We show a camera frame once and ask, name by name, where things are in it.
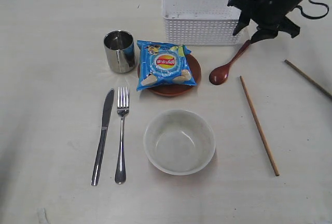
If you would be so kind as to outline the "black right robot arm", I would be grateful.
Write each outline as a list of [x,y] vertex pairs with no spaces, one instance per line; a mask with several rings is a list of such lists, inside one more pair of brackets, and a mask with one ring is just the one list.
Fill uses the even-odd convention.
[[[233,30],[233,36],[247,27],[250,21],[257,24],[257,31],[250,38],[250,43],[265,39],[274,39],[279,32],[285,32],[295,38],[300,33],[300,27],[292,22],[286,15],[295,8],[300,10],[303,17],[309,20],[318,20],[327,16],[310,16],[304,13],[299,4],[303,0],[228,0],[227,5],[241,10],[238,23]],[[329,11],[329,6],[324,3],[308,0],[311,4],[323,6]]]

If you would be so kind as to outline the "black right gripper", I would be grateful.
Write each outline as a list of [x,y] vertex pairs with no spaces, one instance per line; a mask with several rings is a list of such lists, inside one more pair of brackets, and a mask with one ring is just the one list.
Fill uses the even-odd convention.
[[253,20],[257,31],[250,39],[251,44],[266,39],[274,39],[279,32],[288,33],[291,38],[300,33],[300,27],[286,15],[301,0],[229,0],[227,5],[241,10],[238,23],[232,35],[236,36]]

